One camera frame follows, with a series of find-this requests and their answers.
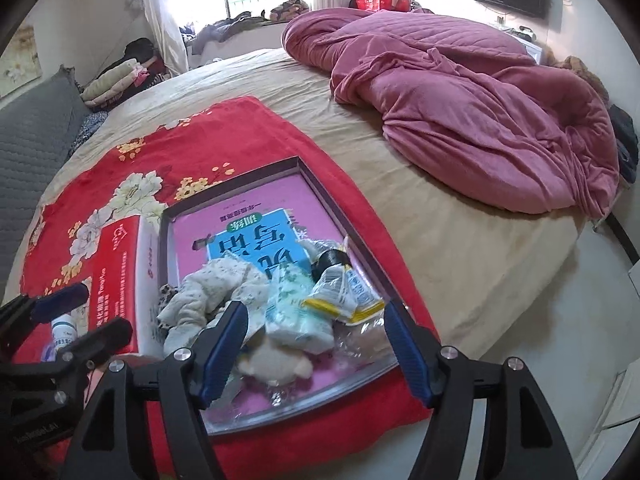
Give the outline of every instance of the white bottle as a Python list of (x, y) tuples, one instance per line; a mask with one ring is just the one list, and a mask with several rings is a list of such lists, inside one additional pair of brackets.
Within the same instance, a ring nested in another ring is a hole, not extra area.
[(56, 352), (78, 339), (78, 328), (71, 314), (63, 314), (51, 322), (51, 335)]

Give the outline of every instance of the blue gripper pad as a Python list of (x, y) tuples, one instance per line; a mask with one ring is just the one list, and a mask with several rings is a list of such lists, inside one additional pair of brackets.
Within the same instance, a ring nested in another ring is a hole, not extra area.
[(49, 323), (85, 304), (88, 300), (89, 289), (86, 285), (74, 283), (53, 294), (38, 298), (31, 311), (31, 319), (36, 323)]
[[(231, 373), (231, 368), (236, 362), (244, 343), (248, 325), (249, 315), (246, 307), (239, 301), (235, 301), (229, 305), (220, 322), (215, 327), (204, 330), (194, 343), (192, 349), (196, 352), (207, 351), (207, 345), (205, 345), (205, 348), (198, 348), (200, 346), (198, 345), (200, 338), (204, 336), (204, 341), (210, 336), (217, 339), (202, 365), (200, 391), (191, 392), (198, 398), (201, 410), (208, 408), (214, 400), (219, 399), (222, 395), (226, 381)], [(213, 333), (207, 334), (209, 331), (217, 333), (217, 338)], [(199, 359), (196, 354), (196, 366), (197, 361), (202, 361), (202, 359)]]
[(424, 362), (422, 354), (414, 341), (409, 327), (402, 319), (398, 308), (404, 309), (404, 305), (388, 303), (385, 307), (385, 331), (386, 337), (396, 354), (396, 359), (409, 385), (411, 394), (419, 399), (427, 408), (431, 407), (433, 392), (429, 377), (429, 367)]

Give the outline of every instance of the pink comforter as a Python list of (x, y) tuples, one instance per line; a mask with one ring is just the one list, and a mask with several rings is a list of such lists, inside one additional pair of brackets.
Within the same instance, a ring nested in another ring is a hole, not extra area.
[(337, 102), (372, 105), (407, 159), (510, 211), (609, 211), (616, 141), (596, 92), (537, 66), (515, 38), (436, 14), (326, 9), (287, 25), (286, 51), (331, 72)]

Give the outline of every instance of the book cover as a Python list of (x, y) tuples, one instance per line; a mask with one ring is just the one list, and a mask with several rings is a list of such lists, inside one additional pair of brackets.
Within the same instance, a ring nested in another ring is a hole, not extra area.
[(178, 278), (232, 251), (271, 277), (279, 263), (310, 271), (300, 237), (342, 240), (324, 207), (298, 174), (239, 193), (173, 222)]

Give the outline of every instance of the screw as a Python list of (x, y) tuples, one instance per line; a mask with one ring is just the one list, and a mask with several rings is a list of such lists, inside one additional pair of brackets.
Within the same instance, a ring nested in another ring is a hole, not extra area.
[(189, 357), (191, 357), (191, 350), (188, 348), (178, 348), (174, 352), (174, 359), (177, 361), (186, 361)]
[(455, 359), (458, 357), (458, 349), (453, 346), (443, 346), (440, 349), (440, 355), (445, 359)]
[(511, 370), (518, 372), (524, 368), (524, 362), (520, 358), (509, 357), (509, 360), (507, 361), (507, 366), (511, 368)]
[(115, 361), (111, 361), (109, 363), (109, 370), (111, 372), (119, 372), (123, 368), (124, 368), (124, 361), (121, 361), (120, 359), (116, 359)]
[(66, 393), (63, 392), (62, 390), (58, 390), (53, 394), (53, 400), (56, 401), (56, 403), (58, 404), (65, 404), (66, 403)]

